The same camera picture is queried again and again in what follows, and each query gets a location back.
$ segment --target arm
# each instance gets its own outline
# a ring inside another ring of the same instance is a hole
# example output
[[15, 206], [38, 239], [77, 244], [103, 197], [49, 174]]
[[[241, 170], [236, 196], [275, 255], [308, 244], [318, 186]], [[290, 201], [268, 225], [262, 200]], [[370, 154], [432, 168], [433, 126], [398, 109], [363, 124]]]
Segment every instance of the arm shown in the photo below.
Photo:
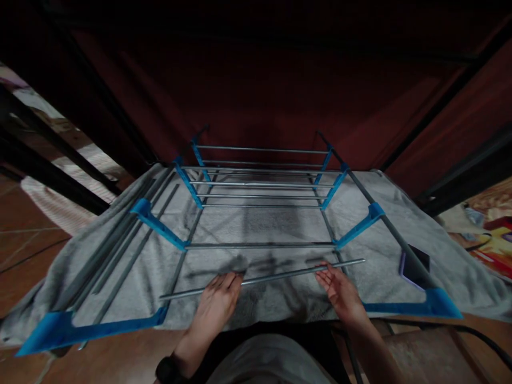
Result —
[[355, 286], [342, 271], [328, 263], [323, 264], [328, 266], [328, 270], [317, 272], [316, 279], [345, 325], [370, 383], [404, 383], [398, 365], [379, 331], [370, 322]]
[[171, 355], [183, 377], [190, 379], [194, 375], [210, 344], [233, 315], [242, 280], [230, 272], [216, 276], [206, 286], [190, 328]]

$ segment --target tiled floor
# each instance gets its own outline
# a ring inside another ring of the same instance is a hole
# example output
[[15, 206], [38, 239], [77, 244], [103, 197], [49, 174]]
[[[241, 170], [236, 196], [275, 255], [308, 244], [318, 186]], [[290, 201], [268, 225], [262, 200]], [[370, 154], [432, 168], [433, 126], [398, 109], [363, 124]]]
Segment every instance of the tiled floor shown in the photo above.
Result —
[[[0, 317], [46, 274], [68, 235], [48, 220], [19, 185], [0, 176]], [[33, 258], [25, 258], [43, 250]], [[476, 316], [466, 324], [488, 335], [512, 355], [512, 325]], [[158, 361], [169, 354], [180, 332], [144, 330], [76, 346], [63, 358], [47, 354], [14, 358], [15, 349], [0, 349], [2, 382], [135, 383], [152, 382]], [[512, 382], [512, 374], [479, 340], [463, 336], [471, 352], [496, 382]]]

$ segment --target right hand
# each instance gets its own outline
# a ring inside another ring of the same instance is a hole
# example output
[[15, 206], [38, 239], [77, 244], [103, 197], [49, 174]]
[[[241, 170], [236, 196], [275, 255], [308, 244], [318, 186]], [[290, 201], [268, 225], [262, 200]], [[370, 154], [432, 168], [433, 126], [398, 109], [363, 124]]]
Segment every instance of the right hand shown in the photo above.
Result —
[[338, 268], [334, 268], [325, 261], [321, 264], [327, 265], [327, 270], [318, 271], [315, 274], [316, 280], [327, 292], [327, 296], [340, 320], [346, 327], [366, 325], [370, 320], [356, 287]]

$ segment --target purple phone case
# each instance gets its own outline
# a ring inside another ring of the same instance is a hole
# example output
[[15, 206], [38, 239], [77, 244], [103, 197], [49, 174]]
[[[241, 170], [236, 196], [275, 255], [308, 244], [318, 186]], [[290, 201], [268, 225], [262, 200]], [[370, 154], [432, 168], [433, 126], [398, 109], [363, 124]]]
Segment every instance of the purple phone case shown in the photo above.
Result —
[[405, 266], [405, 252], [402, 252], [402, 257], [400, 258], [400, 276], [405, 279], [408, 283], [411, 283], [416, 288], [418, 288], [420, 291], [424, 292], [425, 290], [420, 287], [418, 284], [412, 282], [412, 280], [409, 280], [407, 277], [404, 276], [404, 266]]

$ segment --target blue plastic bracket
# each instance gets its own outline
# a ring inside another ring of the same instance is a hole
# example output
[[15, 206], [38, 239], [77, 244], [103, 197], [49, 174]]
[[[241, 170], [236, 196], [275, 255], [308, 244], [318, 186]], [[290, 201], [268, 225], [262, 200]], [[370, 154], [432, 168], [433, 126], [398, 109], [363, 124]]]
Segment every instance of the blue plastic bracket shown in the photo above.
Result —
[[[328, 145], [327, 146], [327, 149], [329, 150], [329, 153], [327, 153], [327, 155], [325, 155], [325, 159], [324, 159], [324, 164], [322, 165], [322, 168], [320, 168], [320, 171], [325, 171], [327, 169], [327, 165], [329, 164], [329, 160], [331, 160], [331, 156], [332, 156], [332, 145]], [[316, 179], [315, 179], [315, 182], [314, 184], [315, 185], [318, 185], [318, 183], [320, 182], [320, 179], [322, 178], [322, 173], [319, 173], [317, 176], [316, 176]]]
[[[197, 137], [194, 137], [191, 140], [192, 143], [192, 150], [194, 151], [194, 155], [196, 155], [197, 162], [200, 166], [204, 166], [203, 158], [201, 157], [201, 152], [199, 152], [199, 148], [197, 147]], [[206, 181], [211, 182], [212, 179], [210, 179], [210, 175], [208, 174], [208, 171], [203, 170], [204, 179]]]
[[384, 216], [384, 210], [380, 207], [379, 203], [372, 203], [368, 206], [368, 216], [361, 220], [354, 228], [342, 236], [339, 240], [333, 240], [336, 244], [336, 249], [340, 249], [351, 242], [354, 238], [360, 235], [364, 230], [372, 226], [381, 216]]
[[363, 303], [367, 312], [392, 313], [413, 316], [463, 318], [450, 297], [441, 288], [425, 290], [423, 303]]
[[176, 169], [176, 172], [178, 173], [178, 175], [181, 177], [181, 179], [185, 183], [185, 186], [187, 187], [190, 194], [192, 195], [192, 198], [196, 202], [197, 207], [199, 209], [203, 209], [203, 203], [201, 202], [201, 199], [197, 196], [197, 191], [194, 188], [194, 186], [192, 184], [190, 184], [190, 178], [188, 177], [187, 173], [183, 169], [181, 169], [181, 166], [183, 164], [183, 158], [181, 156], [178, 156], [174, 160], [174, 164], [175, 164], [174, 169]]
[[324, 203], [322, 204], [322, 207], [320, 208], [322, 211], [325, 211], [327, 209], [327, 206], [329, 205], [332, 198], [334, 197], [334, 194], [340, 187], [341, 183], [343, 183], [345, 177], [347, 177], [347, 172], [349, 171], [349, 169], [350, 168], [348, 167], [347, 163], [343, 163], [341, 165], [341, 171], [343, 173], [338, 175], [338, 177], [334, 181], [334, 187], [329, 189], [329, 193], [327, 194], [327, 197], [325, 198]]
[[83, 341], [101, 339], [119, 333], [155, 327], [163, 324], [167, 309], [167, 307], [159, 308], [154, 315], [147, 318], [81, 327], [73, 326], [71, 322], [73, 317], [72, 311], [49, 312], [43, 317], [32, 334], [30, 334], [30, 337], [20, 348], [16, 357], [65, 347]]
[[153, 231], [162, 235], [178, 249], [184, 251], [185, 247], [190, 244], [190, 242], [184, 242], [181, 240], [173, 231], [168, 229], [165, 224], [153, 216], [151, 213], [151, 203], [148, 200], [140, 199], [137, 201], [130, 213], [136, 213], [140, 221], [150, 227]]

